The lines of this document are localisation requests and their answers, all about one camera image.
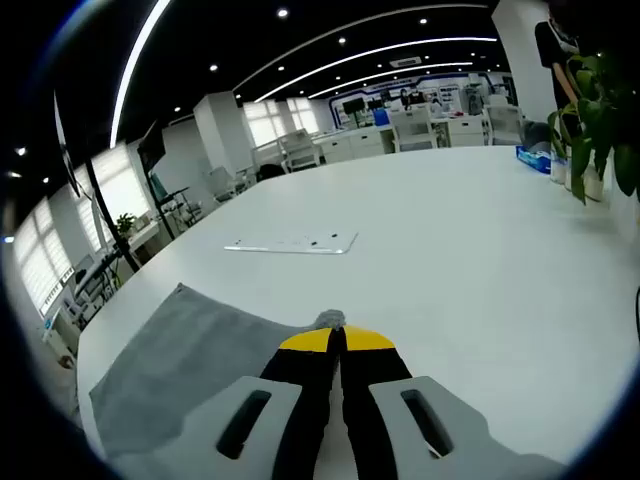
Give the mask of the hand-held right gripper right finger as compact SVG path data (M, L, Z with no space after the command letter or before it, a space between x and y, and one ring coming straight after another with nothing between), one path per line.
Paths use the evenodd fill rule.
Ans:
M361 479L558 479L563 465L495 440L485 417L428 376L414 377L395 345L343 329L343 419Z

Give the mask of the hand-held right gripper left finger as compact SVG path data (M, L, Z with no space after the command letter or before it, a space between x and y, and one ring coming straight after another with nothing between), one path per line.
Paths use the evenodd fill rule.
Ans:
M118 456L124 479L311 479L330 416L340 331L285 340L259 377L243 376L192 409L179 433Z

